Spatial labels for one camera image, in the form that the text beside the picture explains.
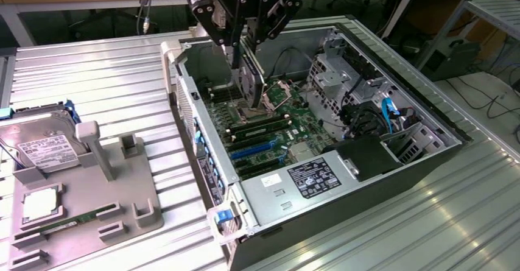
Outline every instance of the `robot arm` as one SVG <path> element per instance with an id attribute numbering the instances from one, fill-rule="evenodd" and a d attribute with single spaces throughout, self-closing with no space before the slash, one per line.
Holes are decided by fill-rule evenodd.
<path id="1" fill-rule="evenodd" d="M 233 47 L 232 68 L 239 67 L 240 36 L 247 24 L 247 39 L 255 47 L 276 38 L 301 7 L 301 0 L 188 0 L 196 20 L 216 45 Z"/>

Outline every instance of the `ribbed metal surface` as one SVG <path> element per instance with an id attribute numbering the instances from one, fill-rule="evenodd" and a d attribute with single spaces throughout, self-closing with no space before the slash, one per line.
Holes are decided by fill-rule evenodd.
<path id="1" fill-rule="evenodd" d="M 469 0 L 467 8 L 520 40 L 520 0 Z"/>
<path id="2" fill-rule="evenodd" d="M 489 139 L 441 92 L 381 41 L 341 21 L 475 139 L 419 185 L 249 270 L 513 270 L 520 268 L 520 170 L 509 148 Z M 299 21 L 295 26 L 312 20 Z M 101 125 L 103 142 L 136 132 L 147 141 L 165 226 L 59 269 L 225 270 L 177 138 L 159 70 L 159 43 L 179 35 L 23 49 L 12 102 L 23 107 L 68 96 L 83 119 Z M 137 47 L 149 45 L 148 49 Z M 0 258 L 5 268 L 12 163 L 0 165 Z"/>
<path id="3" fill-rule="evenodd" d="M 475 141 L 412 190 L 248 270 L 517 270 L 520 170 L 515 158 L 372 33 L 355 21 L 347 27 Z"/>
<path id="4" fill-rule="evenodd" d="M 225 270 L 205 209 L 169 111 L 159 44 L 188 32 L 20 49 L 11 106 L 68 98 L 83 121 L 96 120 L 101 144 L 136 133 L 143 137 L 165 225 L 57 270 Z M 0 262 L 7 269 L 12 162 L 0 167 Z"/>

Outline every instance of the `motherboard chip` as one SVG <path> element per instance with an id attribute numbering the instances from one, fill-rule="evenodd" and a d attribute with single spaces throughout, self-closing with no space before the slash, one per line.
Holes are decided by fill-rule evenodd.
<path id="1" fill-rule="evenodd" d="M 296 158 L 297 161 L 304 161 L 311 157 L 315 157 L 315 154 L 307 145 L 307 142 L 296 143 L 289 147 L 289 153 Z"/>

